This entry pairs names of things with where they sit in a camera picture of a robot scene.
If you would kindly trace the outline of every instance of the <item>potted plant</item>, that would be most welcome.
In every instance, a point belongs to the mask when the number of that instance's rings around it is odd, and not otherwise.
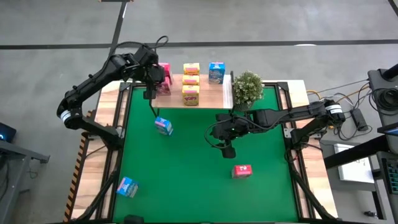
[[[250,71],[245,71],[234,79],[234,109],[247,111],[256,100],[262,99],[261,78]]]

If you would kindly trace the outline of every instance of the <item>concrete floor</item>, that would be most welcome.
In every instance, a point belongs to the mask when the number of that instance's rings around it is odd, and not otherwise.
[[[2,0],[0,45],[110,44],[120,7],[97,0]],[[171,42],[398,39],[397,26],[387,0],[136,0],[127,5],[119,41],[155,42],[161,35]],[[0,50],[0,121],[18,130],[16,144],[51,155],[47,165],[32,165],[39,176],[30,182],[32,190],[19,197],[14,223],[62,221],[80,132],[66,129],[55,110],[72,85],[100,69],[108,52]],[[218,60],[226,62],[228,71],[249,69],[269,80],[300,79],[307,89],[322,90],[363,80],[370,69],[393,66],[398,45],[176,47],[158,53],[174,73],[182,72],[185,62],[200,62],[206,70],[208,62]],[[351,93],[361,85],[337,91]],[[84,110],[93,109],[97,97]],[[368,124],[380,125],[367,101],[361,109]],[[353,130],[347,121],[345,133]],[[375,131],[353,141],[374,136]],[[325,139],[337,138],[328,133]],[[366,193],[334,190],[340,218],[380,223],[361,214],[374,210],[372,201],[359,200],[371,197]]]

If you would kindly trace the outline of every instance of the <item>yellow juice box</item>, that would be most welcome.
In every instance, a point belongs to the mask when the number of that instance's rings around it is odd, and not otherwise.
[[[187,106],[196,106],[199,104],[199,86],[183,85],[182,101]]]
[[[183,85],[199,85],[200,76],[199,75],[183,75],[182,84]]]
[[[199,63],[185,63],[183,67],[184,67],[184,75],[200,74]]]

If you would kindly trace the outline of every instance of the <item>wooden board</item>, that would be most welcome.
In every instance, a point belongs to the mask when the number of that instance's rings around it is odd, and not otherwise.
[[[265,82],[287,82],[289,84],[290,99],[293,107],[309,104],[304,81],[266,80]],[[119,93],[119,84],[120,82],[112,82],[102,89],[95,117],[96,122],[99,122],[102,125],[112,124],[116,101]],[[123,97],[122,108],[125,108],[125,104],[126,96]],[[287,107],[284,97],[282,97],[282,104],[284,107]],[[122,112],[120,114],[120,119],[118,123],[119,125],[122,124],[124,116],[124,109],[121,111]],[[301,128],[302,126],[305,126],[309,121],[310,119],[298,121],[296,122],[297,127]],[[319,141],[316,141],[314,139],[311,139],[309,143],[315,146],[320,146]],[[92,141],[88,145],[88,152],[94,151],[100,146],[100,140]],[[72,218],[76,218],[81,215],[84,212],[85,208],[92,202],[95,195],[98,193],[104,169],[105,154],[106,149],[102,149],[99,151],[99,153],[93,154],[86,159],[82,170],[80,184],[77,189],[77,196],[75,200],[75,206],[72,211]],[[334,217],[337,217],[335,202],[331,193],[325,164],[323,162],[322,152],[318,149],[307,147],[303,149],[302,154],[311,191],[315,194],[317,199],[326,208],[326,210]],[[105,198],[106,203],[104,204],[103,217],[105,217],[109,208],[109,194],[110,192],[108,191],[107,197]],[[299,194],[303,208],[303,215],[304,217],[308,217],[308,211],[306,209],[306,199],[301,189],[299,190]]]
[[[232,86],[230,75],[225,75],[222,85],[209,84],[208,75],[200,75],[199,105],[186,106],[182,102],[182,75],[173,75],[172,94],[157,96],[152,101],[154,108],[203,108],[203,109],[231,109]]]

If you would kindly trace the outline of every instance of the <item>green mat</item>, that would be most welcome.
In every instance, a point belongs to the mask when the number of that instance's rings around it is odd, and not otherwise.
[[[139,189],[134,198],[117,195],[115,222],[128,214],[146,222],[297,221],[280,126],[235,140],[236,158],[223,159],[203,132],[226,110],[161,109],[174,127],[164,136],[142,91],[132,94],[120,175],[138,181]],[[278,108],[273,88],[265,88],[264,96],[254,108]],[[252,165],[253,175],[232,179],[232,168],[240,164]]]

